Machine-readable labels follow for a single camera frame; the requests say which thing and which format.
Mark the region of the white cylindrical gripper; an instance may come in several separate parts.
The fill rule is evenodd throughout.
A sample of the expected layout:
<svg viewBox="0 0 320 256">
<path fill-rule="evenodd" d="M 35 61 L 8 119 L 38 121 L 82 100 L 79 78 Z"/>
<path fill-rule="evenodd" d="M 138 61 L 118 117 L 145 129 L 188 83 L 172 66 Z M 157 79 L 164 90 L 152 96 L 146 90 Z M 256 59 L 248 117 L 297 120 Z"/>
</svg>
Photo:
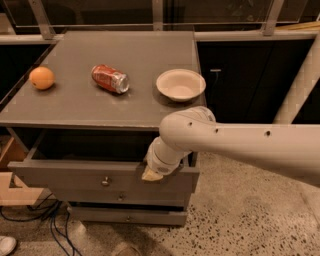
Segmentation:
<svg viewBox="0 0 320 256">
<path fill-rule="evenodd" d="M 161 137 L 155 138 L 145 156 L 146 167 L 142 173 L 144 181 L 159 181 L 170 175 L 190 152 L 178 151 L 168 146 Z"/>
</svg>

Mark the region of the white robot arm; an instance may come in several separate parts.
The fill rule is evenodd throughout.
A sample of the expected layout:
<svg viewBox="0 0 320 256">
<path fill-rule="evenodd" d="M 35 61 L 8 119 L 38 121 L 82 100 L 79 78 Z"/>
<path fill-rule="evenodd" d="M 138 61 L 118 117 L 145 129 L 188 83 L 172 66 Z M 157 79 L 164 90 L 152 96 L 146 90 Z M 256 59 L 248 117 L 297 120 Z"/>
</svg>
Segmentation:
<svg viewBox="0 0 320 256">
<path fill-rule="evenodd" d="M 313 39 L 199 42 L 206 104 L 162 119 L 144 179 L 172 174 L 192 152 L 213 152 L 319 187 L 319 117 L 305 119 L 300 106 L 278 113 L 316 49 Z"/>
</svg>

